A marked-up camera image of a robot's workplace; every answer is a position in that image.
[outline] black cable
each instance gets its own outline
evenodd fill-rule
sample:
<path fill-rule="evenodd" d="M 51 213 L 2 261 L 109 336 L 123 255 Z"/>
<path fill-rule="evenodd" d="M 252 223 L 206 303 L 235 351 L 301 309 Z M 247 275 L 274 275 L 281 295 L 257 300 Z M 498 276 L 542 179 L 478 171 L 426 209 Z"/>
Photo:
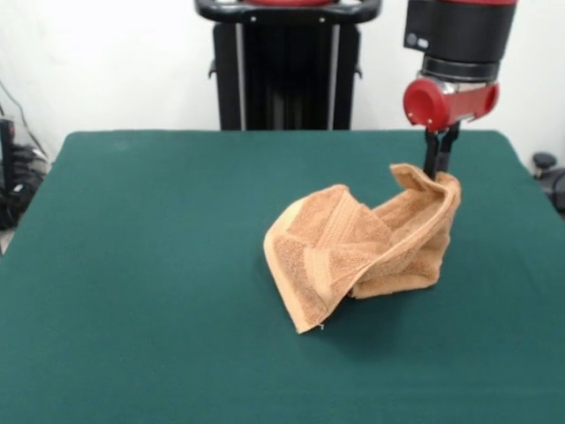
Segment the black cable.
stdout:
<path fill-rule="evenodd" d="M 8 90 L 8 88 L 6 88 L 6 86 L 4 85 L 4 83 L 2 82 L 2 80 L 0 79 L 0 88 L 2 88 L 2 90 L 4 91 L 4 93 L 6 94 L 6 96 L 11 100 L 12 103 L 14 103 L 16 105 L 16 107 L 19 109 L 19 115 L 21 116 L 21 122 L 24 125 L 24 128 L 26 128 L 27 133 L 29 134 L 29 137 L 32 139 L 32 141 L 35 143 L 35 146 L 37 146 L 37 148 L 40 149 L 40 151 L 43 153 L 43 155 L 45 155 L 45 157 L 48 157 L 47 152 L 45 151 L 45 149 L 43 148 L 43 146 L 41 145 L 41 143 L 35 138 L 34 134 L 32 133 L 32 131 L 29 129 L 29 125 L 27 124 L 27 120 L 26 120 L 26 114 L 24 113 L 24 108 L 21 106 L 21 104 L 14 98 L 13 95 L 11 95 L 10 90 Z"/>

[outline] green table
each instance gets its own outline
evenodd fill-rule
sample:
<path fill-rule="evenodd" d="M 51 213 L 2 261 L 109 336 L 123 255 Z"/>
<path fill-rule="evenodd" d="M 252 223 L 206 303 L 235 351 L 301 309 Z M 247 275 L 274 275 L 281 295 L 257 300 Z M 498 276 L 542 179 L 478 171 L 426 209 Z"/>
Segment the green table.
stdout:
<path fill-rule="evenodd" d="M 334 183 L 371 205 L 420 132 L 73 134 L 0 264 L 0 422 L 561 423 L 565 227 L 494 132 L 431 290 L 298 336 L 261 250 Z"/>

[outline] towel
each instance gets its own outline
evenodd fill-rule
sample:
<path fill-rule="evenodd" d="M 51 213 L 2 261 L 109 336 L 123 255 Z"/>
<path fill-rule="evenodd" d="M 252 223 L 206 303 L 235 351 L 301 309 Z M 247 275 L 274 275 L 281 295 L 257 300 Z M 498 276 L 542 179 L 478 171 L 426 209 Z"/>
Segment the towel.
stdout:
<path fill-rule="evenodd" d="M 295 201 L 267 231 L 264 251 L 298 333 L 346 296 L 365 299 L 435 284 L 461 202 L 455 177 L 391 166 L 403 191 L 375 209 L 333 185 Z"/>

